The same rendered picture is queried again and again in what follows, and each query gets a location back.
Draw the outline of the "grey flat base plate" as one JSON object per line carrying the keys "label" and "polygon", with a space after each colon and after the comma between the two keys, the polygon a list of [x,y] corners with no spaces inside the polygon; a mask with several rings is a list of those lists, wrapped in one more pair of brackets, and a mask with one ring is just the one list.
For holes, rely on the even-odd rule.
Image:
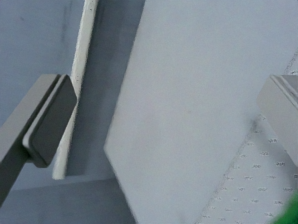
{"label": "grey flat base plate", "polygon": [[297,186],[298,167],[259,109],[193,224],[262,224]]}

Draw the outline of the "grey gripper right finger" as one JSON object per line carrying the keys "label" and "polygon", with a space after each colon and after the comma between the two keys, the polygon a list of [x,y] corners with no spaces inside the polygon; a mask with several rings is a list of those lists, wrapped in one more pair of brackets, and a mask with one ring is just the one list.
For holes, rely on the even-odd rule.
{"label": "grey gripper right finger", "polygon": [[298,167],[298,76],[270,75],[256,103]]}

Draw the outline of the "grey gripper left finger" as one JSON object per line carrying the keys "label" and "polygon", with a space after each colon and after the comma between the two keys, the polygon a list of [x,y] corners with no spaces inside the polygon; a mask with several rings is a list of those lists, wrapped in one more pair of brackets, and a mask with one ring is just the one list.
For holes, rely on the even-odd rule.
{"label": "grey gripper left finger", "polygon": [[25,163],[51,164],[77,104],[69,75],[42,74],[0,128],[0,208]]}

